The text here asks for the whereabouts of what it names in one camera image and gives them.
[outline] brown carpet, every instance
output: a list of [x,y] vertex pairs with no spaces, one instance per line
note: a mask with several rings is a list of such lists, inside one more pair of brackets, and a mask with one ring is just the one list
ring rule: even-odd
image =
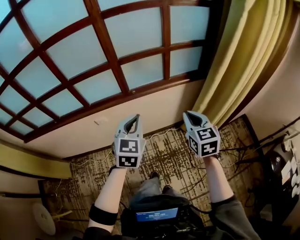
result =
[[[243,147],[253,142],[251,134],[243,120],[238,118],[229,125],[220,130],[222,139],[221,149]],[[115,165],[115,159],[112,154],[103,161],[109,153],[108,150],[97,151],[83,157],[75,158],[71,165],[72,179],[60,181],[45,180],[43,186],[46,193],[53,193],[57,188],[57,196],[47,199],[47,204],[52,214],[63,213],[72,210],[73,213],[65,216],[61,221],[56,223],[59,229],[62,227],[78,229],[85,231],[88,224],[88,213],[90,206],[96,200],[111,166]],[[209,190],[205,170],[195,169],[196,167],[204,167],[202,160],[195,159],[186,144],[184,132],[180,130],[172,130],[163,136],[154,136],[147,141],[143,161],[139,169],[129,169],[126,175],[121,201],[128,206],[132,195],[138,190],[140,184],[148,179],[149,174],[153,170],[160,173],[162,188],[169,184],[177,191],[183,193],[191,203],[205,211],[210,210]],[[255,179],[262,178],[262,168],[260,163],[242,164],[236,171],[234,162],[239,160],[237,151],[221,152],[221,164],[224,167],[229,183],[235,192],[237,198],[245,205],[249,196],[247,189],[254,185]],[[257,152],[248,150],[243,159],[258,156]],[[253,196],[247,202],[247,205],[253,204]],[[246,214],[251,216],[253,208],[245,208]],[[203,222],[210,225],[208,215],[201,214]],[[120,233],[120,221],[117,221],[114,234]]]

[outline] yellow curtain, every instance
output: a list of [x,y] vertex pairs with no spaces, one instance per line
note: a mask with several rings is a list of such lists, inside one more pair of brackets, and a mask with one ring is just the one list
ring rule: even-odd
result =
[[249,92],[278,40],[285,0],[233,0],[193,111],[221,126]]
[[38,157],[0,143],[0,165],[15,171],[48,178],[71,178],[67,162]]

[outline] sleeve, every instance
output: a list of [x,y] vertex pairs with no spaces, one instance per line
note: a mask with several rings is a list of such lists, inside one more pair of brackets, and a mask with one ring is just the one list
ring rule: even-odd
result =
[[121,239],[120,235],[112,236],[111,233],[103,228],[88,227],[83,235],[83,240],[116,240]]
[[234,239],[260,240],[250,224],[240,201],[235,196],[211,204],[210,219],[214,226],[230,234]]

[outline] wooden mullion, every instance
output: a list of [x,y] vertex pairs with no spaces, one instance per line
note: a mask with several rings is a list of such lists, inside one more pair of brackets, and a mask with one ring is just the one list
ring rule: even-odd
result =
[[3,131],[5,131],[5,132],[7,132],[7,133],[9,133],[9,134],[11,134],[11,135],[13,135],[13,136],[15,136],[15,137],[23,140],[23,141],[25,140],[25,138],[24,138],[24,136],[22,134],[18,133],[17,131],[13,130],[10,127],[7,127],[7,126],[3,125],[2,123],[0,123],[0,128]]
[[85,6],[89,15],[93,19],[93,27],[102,47],[102,50],[111,66],[112,72],[117,80],[117,83],[124,95],[129,94],[129,87],[125,80],[125,76],[118,63],[117,54],[113,48],[113,43],[109,37],[105,22],[100,14],[100,8],[97,0],[84,0]]
[[222,11],[224,1],[219,0],[210,0],[210,16],[207,25],[207,32],[205,37],[205,45],[202,50],[200,62],[199,62],[199,74],[200,77],[206,77],[212,61],[214,59],[214,55],[218,46],[216,46],[217,36],[221,24]]
[[163,36],[163,46],[165,52],[163,54],[163,63],[164,63],[164,80],[169,80],[170,78],[170,45],[171,45],[171,14],[169,1],[165,0],[161,7],[161,16],[162,16],[162,36]]
[[0,109],[5,111],[7,114],[9,114],[12,117],[15,116],[15,113],[13,111],[11,111],[10,109],[8,109],[7,107],[5,107],[2,103],[0,103]]
[[24,114],[29,112],[32,108],[34,108],[34,104],[29,104],[27,107],[23,108],[17,115],[15,115],[11,120],[9,120],[5,126],[9,127],[17,120],[21,119]]
[[11,7],[10,12],[5,16],[5,18],[0,22],[0,32],[5,28],[8,22],[14,17],[15,12],[20,10],[25,6],[30,0],[21,0],[18,3],[14,2]]
[[206,40],[195,40],[195,41],[189,41],[185,43],[178,43],[178,44],[172,44],[170,46],[170,50],[179,50],[184,48],[191,48],[191,47],[199,47],[205,45]]
[[162,6],[164,1],[168,1],[168,0],[146,0],[146,1],[132,2],[121,6],[113,7],[108,10],[101,11],[101,16],[103,19],[106,19],[119,14],[128,13],[131,11],[137,11],[146,8],[157,8]]
[[47,114],[49,117],[53,118],[54,120],[58,120],[59,116],[57,116],[54,112],[52,112],[50,109],[46,108],[42,104],[39,104],[35,98],[30,95],[19,83],[16,81],[12,81],[10,83],[10,86],[14,88],[21,96],[23,96],[27,101],[32,103],[35,107],[37,107],[39,110],[43,111],[45,114]]
[[25,118],[18,118],[17,115],[13,111],[11,111],[7,107],[5,107],[2,103],[0,103],[0,109],[2,109],[3,111],[5,111],[6,113],[8,113],[9,115],[12,116],[12,119],[10,121],[8,121],[5,126],[10,126],[16,120],[19,120],[20,122],[22,122],[23,124],[27,125],[28,127],[32,128],[32,129],[38,128],[35,124],[31,123],[30,121],[26,120]]
[[[10,6],[13,7],[16,5],[16,0],[9,0]],[[21,11],[17,11],[15,13],[15,18],[22,30],[22,32],[24,33],[25,37],[28,39],[28,41],[30,42],[30,44],[32,45],[32,47],[37,51],[38,49],[40,49],[40,43],[39,40],[36,38],[36,36],[33,34],[33,32],[31,31],[30,27],[28,26],[24,16],[22,15]],[[56,64],[53,62],[53,60],[49,57],[49,55],[44,52],[44,51],[40,51],[39,52],[39,56],[41,58],[41,60],[46,64],[46,66],[49,68],[49,70],[57,77],[57,79],[61,82],[62,85],[65,85],[66,88],[68,88],[68,80],[67,78],[64,76],[64,74],[59,70],[59,68],[56,66]],[[69,89],[71,90],[71,94],[73,94],[73,96],[84,106],[84,107],[89,107],[89,103],[80,95],[80,93],[73,88],[72,86],[69,87]],[[46,107],[42,106],[39,107],[39,109],[45,109]]]
[[136,61],[142,58],[147,58],[153,55],[157,55],[160,53],[164,53],[165,52],[165,48],[164,47],[157,47],[157,48],[152,48],[152,49],[148,49],[142,52],[137,52],[131,55],[128,55],[126,57],[122,57],[119,59],[119,64],[123,65],[132,61]]
[[9,84],[8,73],[6,72],[4,67],[1,65],[1,63],[0,63],[0,76],[2,76],[4,79],[4,82],[0,86],[0,95],[1,95]]
[[55,33],[44,42],[41,43],[41,49],[43,51],[47,50],[48,48],[52,47],[54,44],[58,43],[59,41],[63,40],[64,38],[70,36],[71,34],[86,28],[92,24],[92,19],[88,16],[85,17],[67,27],[60,30],[59,32]]
[[14,79],[28,64],[38,56],[37,50],[32,50],[19,64],[10,72],[9,77]]
[[74,111],[70,114],[67,114],[63,117],[61,117],[57,122],[51,122],[47,125],[44,125],[38,129],[38,131],[34,131],[31,133],[28,133],[25,136],[25,142],[30,142],[33,139],[36,139],[44,134],[47,134],[51,131],[54,131],[60,127],[63,127],[67,124],[70,124],[74,121],[77,121],[81,118],[87,117],[89,115],[92,115],[94,113],[97,113],[99,111],[105,110],[107,108],[125,103],[127,101],[140,98],[143,96],[146,96],[148,94],[165,90],[171,87],[179,86],[181,84],[186,84],[193,82],[195,80],[199,80],[198,78],[198,71],[192,71],[184,74],[180,74],[177,76],[173,76],[170,78],[169,81],[156,81],[153,83],[149,83],[147,85],[141,86],[139,88],[135,89],[135,94],[124,96],[123,94],[116,94],[111,97],[107,97],[105,99],[102,99],[96,103],[93,103],[88,110],[85,109],[79,109],[77,111]]
[[75,85],[89,77],[92,77],[94,75],[97,75],[99,73],[107,71],[109,69],[110,69],[110,66],[108,63],[101,64],[101,65],[93,67],[87,71],[84,71],[83,73],[80,73],[79,75],[77,75],[75,77],[70,78],[69,83],[71,83],[71,85]]
[[213,5],[212,0],[169,0],[169,3],[173,6],[201,6],[208,8]]
[[47,99],[53,97],[55,94],[63,91],[64,89],[66,89],[66,87],[62,84],[56,86],[55,88],[51,89],[49,92],[43,94],[42,96],[40,96],[37,99],[37,103],[41,104],[42,102],[46,101]]
[[56,76],[56,78],[61,82],[63,86],[65,86],[71,94],[84,106],[89,107],[89,103],[81,96],[81,94],[68,82],[67,78],[64,74],[59,70],[53,60],[49,57],[46,52],[41,52],[40,58],[46,64],[46,66],[50,69],[50,71]]

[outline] leg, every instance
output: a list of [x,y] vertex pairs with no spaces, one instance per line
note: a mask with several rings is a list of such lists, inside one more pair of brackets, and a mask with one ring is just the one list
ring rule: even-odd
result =
[[140,200],[145,197],[155,196],[161,194],[160,192],[160,180],[158,177],[154,177],[144,181],[138,190],[138,192],[133,196],[130,201],[129,207],[134,208]]
[[183,197],[186,198],[184,195],[180,194],[176,190],[174,190],[172,187],[168,187],[168,189],[164,192],[166,195],[174,196],[174,197]]

